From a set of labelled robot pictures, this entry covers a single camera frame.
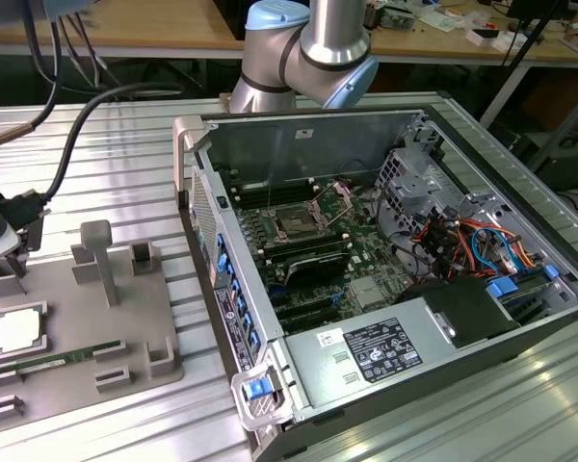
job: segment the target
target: power cable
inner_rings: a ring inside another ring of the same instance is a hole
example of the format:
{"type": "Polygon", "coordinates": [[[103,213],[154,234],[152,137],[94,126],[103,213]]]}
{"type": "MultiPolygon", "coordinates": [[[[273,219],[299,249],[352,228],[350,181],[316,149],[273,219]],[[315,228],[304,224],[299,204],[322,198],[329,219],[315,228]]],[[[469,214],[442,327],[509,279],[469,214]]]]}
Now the power cable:
{"type": "Polygon", "coordinates": [[[51,41],[54,50],[54,82],[49,93],[49,98],[45,103],[45,106],[40,111],[40,113],[30,120],[29,122],[23,123],[11,130],[0,133],[0,145],[5,142],[13,141],[18,138],[28,135],[34,132],[39,125],[47,120],[51,112],[56,107],[56,102],[58,100],[58,93],[61,88],[62,83],[62,47],[60,45],[60,34],[58,33],[58,26],[55,22],[50,23],[51,26],[51,41]]]}
{"type": "Polygon", "coordinates": [[[75,143],[77,143],[77,137],[81,132],[84,123],[86,120],[100,105],[101,103],[105,102],[106,100],[113,98],[114,96],[121,96],[125,94],[133,94],[135,92],[140,93],[150,93],[153,91],[173,91],[173,92],[182,92],[183,89],[177,84],[162,84],[162,83],[140,83],[140,84],[131,84],[125,85],[123,87],[118,87],[116,89],[107,90],[92,100],[90,100],[86,106],[82,109],[81,113],[75,118],[70,131],[68,132],[68,136],[66,137],[66,144],[65,148],[62,153],[62,158],[60,159],[60,163],[58,164],[58,170],[56,171],[56,175],[47,190],[47,192],[43,195],[43,202],[47,204],[58,192],[58,189],[61,187],[63,181],[66,177],[66,170],[68,169],[68,163],[70,162],[70,157],[73,153],[73,148],[75,147],[75,143]]]}

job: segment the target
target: robotic arm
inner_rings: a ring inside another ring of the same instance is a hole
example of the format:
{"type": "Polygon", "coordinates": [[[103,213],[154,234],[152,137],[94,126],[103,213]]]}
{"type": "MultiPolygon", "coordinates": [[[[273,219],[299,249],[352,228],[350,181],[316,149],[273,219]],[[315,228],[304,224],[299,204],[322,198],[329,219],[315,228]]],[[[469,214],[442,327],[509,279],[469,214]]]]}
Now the robotic arm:
{"type": "Polygon", "coordinates": [[[368,55],[364,0],[286,0],[250,7],[242,76],[232,113],[295,107],[296,91],[325,109],[352,107],[368,90],[378,62],[368,55]]]}

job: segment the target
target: green circuit board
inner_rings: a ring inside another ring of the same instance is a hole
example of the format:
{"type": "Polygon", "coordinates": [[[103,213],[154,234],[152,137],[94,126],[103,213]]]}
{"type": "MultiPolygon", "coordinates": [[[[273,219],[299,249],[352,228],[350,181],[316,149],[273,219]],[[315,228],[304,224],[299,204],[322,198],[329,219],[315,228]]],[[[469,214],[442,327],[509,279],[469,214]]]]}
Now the green circuit board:
{"type": "Polygon", "coordinates": [[[325,314],[321,319],[338,321],[389,306],[411,284],[403,264],[392,255],[389,242],[370,217],[368,199],[346,188],[338,191],[324,188],[316,204],[310,200],[236,211],[279,321],[290,333],[312,328],[317,310],[325,314]],[[340,249],[336,253],[344,259],[340,271],[324,272],[317,281],[291,285],[289,264],[267,257],[288,246],[303,246],[295,260],[314,258],[317,247],[310,250],[308,246],[317,239],[336,239],[335,243],[340,242],[334,244],[340,249]]]}

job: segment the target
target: open computer tower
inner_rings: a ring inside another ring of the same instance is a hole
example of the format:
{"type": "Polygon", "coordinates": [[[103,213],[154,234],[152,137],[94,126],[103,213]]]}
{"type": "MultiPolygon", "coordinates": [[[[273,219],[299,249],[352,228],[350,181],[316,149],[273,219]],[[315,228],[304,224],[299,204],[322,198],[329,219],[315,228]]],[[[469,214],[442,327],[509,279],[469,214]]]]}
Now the open computer tower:
{"type": "Polygon", "coordinates": [[[431,106],[189,116],[174,136],[181,217],[256,460],[578,319],[578,253],[431,106]]]}

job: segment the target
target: barcode sticker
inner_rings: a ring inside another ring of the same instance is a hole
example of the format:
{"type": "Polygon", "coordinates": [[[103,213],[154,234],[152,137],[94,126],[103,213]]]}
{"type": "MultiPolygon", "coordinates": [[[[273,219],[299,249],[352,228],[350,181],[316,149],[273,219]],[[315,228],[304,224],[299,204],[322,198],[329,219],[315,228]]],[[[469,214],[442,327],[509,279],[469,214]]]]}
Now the barcode sticker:
{"type": "Polygon", "coordinates": [[[343,337],[343,329],[340,327],[318,333],[317,339],[319,340],[319,345],[321,345],[321,348],[329,347],[330,345],[334,345],[345,340],[343,337]]]}

